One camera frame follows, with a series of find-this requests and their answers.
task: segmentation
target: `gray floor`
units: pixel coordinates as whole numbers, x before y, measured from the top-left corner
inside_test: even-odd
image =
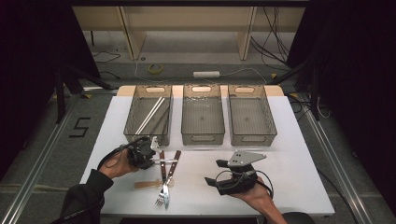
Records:
[[[90,33],[85,32],[85,35],[90,43]],[[257,33],[254,36],[262,43],[266,34]],[[290,46],[292,39],[293,34],[282,34],[282,40],[287,47]],[[257,84],[263,83],[258,73],[267,81],[272,79],[272,74],[281,76],[285,73],[285,71],[265,66],[260,53],[253,48],[249,49],[247,60],[240,61],[233,33],[148,33],[142,52],[136,61],[129,58],[122,33],[94,32],[94,40],[95,46],[91,46],[92,54],[105,51],[120,55],[119,57],[118,55],[100,53],[94,57],[98,62],[99,71],[103,72],[103,81],[113,86],[163,82],[168,84],[207,82],[207,80],[193,79],[192,72],[220,71],[221,74],[226,75],[242,69],[247,70],[227,77],[211,79],[211,81]],[[268,49],[277,52],[274,39],[270,40]],[[266,59],[265,62],[272,66],[286,68],[274,60]],[[148,72],[148,66],[154,63],[163,65],[164,70],[160,75],[154,76]],[[108,72],[119,76],[120,79],[116,79]],[[283,91],[293,91],[294,81],[295,78],[292,78],[283,82],[281,84]],[[81,80],[81,83],[85,87],[95,87],[86,80]],[[18,223],[49,223],[59,216],[65,191],[79,182],[114,94],[91,91],[84,97],[77,97],[75,107],[65,124],[58,144],[50,154],[45,169],[37,181],[37,186],[18,218]],[[66,102],[67,105],[71,105],[72,99],[66,99]],[[292,104],[292,106],[295,111],[299,109],[297,104]],[[52,99],[49,101],[45,114],[38,122],[39,125],[27,142],[26,149],[21,151],[1,181],[0,212],[2,215],[6,214],[18,193],[18,185],[24,183],[34,167],[35,161],[43,151],[55,128],[56,115],[57,105],[56,101]],[[89,127],[89,130],[83,138],[70,138],[70,135],[82,133],[82,130],[74,130],[78,118],[90,118],[84,119],[80,123],[81,126]],[[299,112],[296,113],[296,118],[299,120],[298,123],[315,165],[330,178],[337,188],[340,188],[332,167],[308,121],[308,116],[304,115],[304,112]],[[370,177],[365,173],[359,159],[352,156],[352,150],[337,121],[330,116],[327,119],[321,118],[320,124],[324,127],[346,173],[363,200],[372,223],[396,223],[395,216],[389,210]],[[347,206],[332,185],[324,178],[322,178],[322,182],[336,212],[331,217],[314,217],[316,223],[354,223]],[[120,218],[103,217],[102,222],[119,223]]]

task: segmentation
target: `hand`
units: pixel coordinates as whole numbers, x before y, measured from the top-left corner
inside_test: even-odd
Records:
[[[258,180],[263,183],[261,177],[258,177]],[[250,205],[250,207],[263,214],[270,223],[287,223],[282,214],[276,208],[267,189],[259,184],[255,184],[253,189],[250,189],[245,193],[231,194],[230,196],[241,199]]]
[[[105,161],[102,167],[99,169],[100,172],[113,179],[120,177],[131,172],[137,172],[139,168],[132,166],[128,162],[128,151],[123,149],[116,153],[113,157]]]

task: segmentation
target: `brown handle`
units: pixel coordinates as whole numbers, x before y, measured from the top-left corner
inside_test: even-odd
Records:
[[[161,150],[160,159],[163,159],[163,160],[165,159],[165,154],[164,154],[163,150]],[[160,165],[161,165],[161,177],[163,178],[163,184],[164,184],[164,183],[166,182],[166,167],[165,167],[165,162],[164,162],[164,161],[161,161]]]
[[[143,188],[149,188],[149,187],[158,188],[162,184],[163,183],[160,181],[160,179],[157,179],[155,181],[142,181],[142,182],[135,182],[134,183],[134,188],[135,189],[143,189]]]
[[[181,154],[180,150],[176,151],[175,160],[178,161],[178,159],[180,158],[180,154]],[[169,178],[169,176],[173,175],[173,173],[176,169],[177,161],[172,162],[172,166],[171,166],[171,169],[169,170],[168,178]]]

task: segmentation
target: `cable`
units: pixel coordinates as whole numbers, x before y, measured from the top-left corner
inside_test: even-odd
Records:
[[[320,101],[320,98],[318,98],[318,102],[317,102],[317,109],[318,109],[318,112],[319,112],[319,114],[320,114],[323,118],[328,119],[328,118],[330,117],[332,111],[329,110],[329,114],[328,114],[328,115],[326,115],[326,116],[323,115],[322,112],[320,111],[320,108],[319,108],[319,101]]]
[[[300,101],[298,98],[292,96],[290,93],[285,93],[285,95],[294,101],[294,102],[290,102],[290,104],[299,104],[300,105],[300,109],[298,111],[293,110],[294,114],[300,113],[303,110],[303,106],[309,107],[310,102]]]
[[[270,34],[271,34],[271,33],[274,34],[274,36],[275,36],[275,38],[276,38],[276,44],[277,44],[277,48],[278,48],[278,50],[279,50],[279,53],[280,53],[281,57],[283,58],[283,60],[286,61],[286,59],[285,59],[285,57],[283,56],[283,54],[285,54],[285,55],[288,57],[289,50],[288,50],[288,49],[286,48],[286,46],[283,44],[283,42],[282,42],[282,40],[281,40],[281,38],[280,38],[280,35],[279,35],[279,33],[278,33],[278,30],[277,30],[277,26],[279,25],[279,19],[278,19],[279,7],[274,7],[274,22],[273,22],[272,25],[271,25],[270,19],[269,19],[269,17],[268,17],[268,14],[267,14],[267,12],[266,12],[266,10],[265,10],[265,7],[263,7],[262,9],[264,10],[264,14],[265,14],[265,17],[267,18],[268,24],[269,24],[270,27],[271,27],[271,32],[270,32]]]
[[[297,122],[298,121],[300,121],[300,119],[308,112],[308,111],[310,111],[311,109],[307,109],[298,119],[297,119]]]
[[[232,73],[225,74],[225,75],[220,75],[220,76],[221,76],[221,77],[227,77],[227,76],[234,75],[234,74],[236,74],[236,73],[239,73],[239,72],[242,72],[242,71],[245,71],[245,70],[253,70],[253,71],[256,72],[256,74],[259,75],[259,77],[264,81],[264,85],[267,84],[267,81],[265,80],[265,78],[264,78],[256,69],[254,69],[254,68],[243,68],[243,69],[238,70],[238,71],[236,71],[236,72],[232,72]]]
[[[233,175],[241,175],[241,177],[239,177],[238,181],[236,181],[236,183],[235,183],[234,185],[232,185],[232,186],[230,186],[230,187],[227,187],[227,188],[222,188],[222,187],[219,186],[219,184],[218,184],[218,178],[219,178],[219,176],[220,176],[221,174],[224,174],[224,173],[231,173],[231,174],[233,174]],[[235,188],[236,186],[238,186],[238,184],[241,183],[241,182],[244,180],[244,177],[246,177],[246,174],[245,174],[245,173],[237,173],[237,172],[233,172],[233,171],[222,171],[222,172],[220,172],[220,173],[216,176],[215,181],[216,181],[216,185],[217,185],[217,187],[218,187],[219,190],[221,190],[221,189],[232,189],[232,188]]]
[[[92,57],[94,58],[94,57],[98,56],[98,55],[101,54],[101,53],[116,55],[116,57],[115,57],[115,58],[112,58],[112,59],[110,59],[110,60],[107,60],[107,61],[105,61],[105,62],[97,62],[97,61],[95,61],[96,63],[108,63],[108,62],[111,62],[111,61],[113,61],[113,60],[118,59],[118,58],[121,56],[120,54],[116,54],[116,53],[109,53],[109,52],[106,52],[106,51],[100,51],[100,52],[97,53],[97,54],[93,54]]]
[[[355,214],[352,211],[352,207],[350,206],[350,204],[347,202],[347,198],[345,197],[345,195],[341,192],[341,190],[339,190],[334,183],[330,180],[329,177],[327,177],[325,174],[323,174],[323,172],[321,172],[318,168],[317,171],[320,175],[322,175],[331,185],[332,187],[335,189],[335,191],[337,191],[337,193],[340,195],[341,199],[344,201],[344,203],[346,204],[346,207],[348,208],[350,214],[353,217],[353,220],[355,221],[356,224],[359,224],[359,221],[357,220]]]
[[[268,58],[275,59],[275,60],[277,60],[277,61],[279,61],[279,62],[285,64],[286,66],[289,66],[286,62],[284,62],[284,61],[282,61],[281,59],[279,59],[278,57],[276,57],[275,54],[271,53],[268,49],[265,49],[264,47],[262,47],[253,37],[251,37],[251,40],[253,41],[253,42],[252,42],[253,48],[254,48],[255,50],[257,50],[258,52],[260,52],[260,53],[262,54],[262,56],[266,56],[266,57],[268,57]]]
[[[115,77],[116,79],[121,79],[121,77],[116,76],[114,73],[111,73],[111,72],[108,72],[108,71],[103,71],[103,72],[99,72],[99,73],[108,73],[108,74],[110,74],[111,76]]]
[[[111,168],[111,167],[114,167],[115,165],[117,165],[117,164],[119,163],[119,161],[120,161],[120,158],[122,157],[122,152],[124,151],[124,149],[125,149],[125,148],[120,149],[118,152],[114,153],[114,155],[112,155],[110,158],[108,158],[108,159],[105,161],[105,167],[106,167],[106,168]],[[119,156],[119,158],[117,159],[116,163],[114,163],[114,164],[108,166],[108,165],[107,165],[107,162],[108,162],[111,158],[117,156],[118,154],[120,154],[120,156]]]
[[[274,198],[274,186],[272,185],[272,182],[271,182],[270,177],[268,177],[268,175],[266,175],[265,172],[263,172],[263,171],[258,171],[258,170],[256,170],[256,172],[259,172],[260,174],[265,175],[265,177],[268,179],[268,182],[270,182],[270,186],[271,186],[271,193],[270,193],[270,196],[271,196],[271,198]]]
[[[221,84],[222,84],[222,85],[231,85],[231,84],[229,84],[229,83],[215,82],[215,81],[212,81],[212,80],[209,80],[209,79],[206,79],[206,78],[197,78],[197,77],[194,77],[194,78],[170,78],[170,79],[165,79],[165,80],[150,80],[150,79],[146,79],[146,78],[138,77],[138,76],[137,76],[137,60],[136,60],[136,59],[134,59],[134,63],[135,63],[134,77],[136,77],[136,78],[138,78],[138,79],[141,79],[141,80],[144,80],[144,81],[147,81],[147,82],[163,83],[163,82],[174,81],[174,80],[181,80],[181,81],[204,80],[204,81],[207,81],[207,82],[210,82],[210,83],[214,83],[214,84],[219,84],[219,85],[221,85]],[[267,83],[267,81],[265,80],[265,78],[264,78],[257,70],[255,70],[254,68],[243,68],[243,69],[240,69],[240,70],[238,70],[238,71],[235,71],[235,72],[232,72],[232,73],[229,73],[229,74],[225,74],[225,75],[220,75],[220,76],[221,76],[221,77],[230,76],[230,75],[233,75],[233,74],[236,74],[236,73],[245,71],[245,70],[253,70],[253,71],[256,72],[256,74],[259,75],[259,77],[264,81],[264,85]]]

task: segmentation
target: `table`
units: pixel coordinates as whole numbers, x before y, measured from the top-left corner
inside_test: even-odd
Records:
[[[102,214],[120,217],[258,217],[260,214],[244,202],[230,196],[220,196],[209,187],[204,178],[214,178],[225,170],[216,160],[228,160],[237,150],[254,151],[267,156],[252,163],[256,170],[265,172],[274,185],[274,202],[282,213],[304,212],[311,216],[328,216],[334,213],[329,197],[318,176],[315,165],[304,142],[303,135],[292,113],[288,98],[281,96],[278,86],[268,87],[268,101],[277,129],[277,136],[270,147],[232,147],[230,144],[227,86],[221,86],[226,133],[222,146],[183,146],[181,143],[182,86],[173,86],[174,103],[171,139],[168,147],[162,147],[165,158],[173,158],[176,150],[181,156],[174,174],[175,185],[170,188],[170,205],[167,210],[154,204],[161,189],[134,189],[135,181],[161,179],[160,166],[128,174],[115,179],[114,186],[106,194]],[[112,149],[126,144],[123,128],[127,120],[133,88],[120,88],[106,113],[91,157],[81,183],[92,168]]]

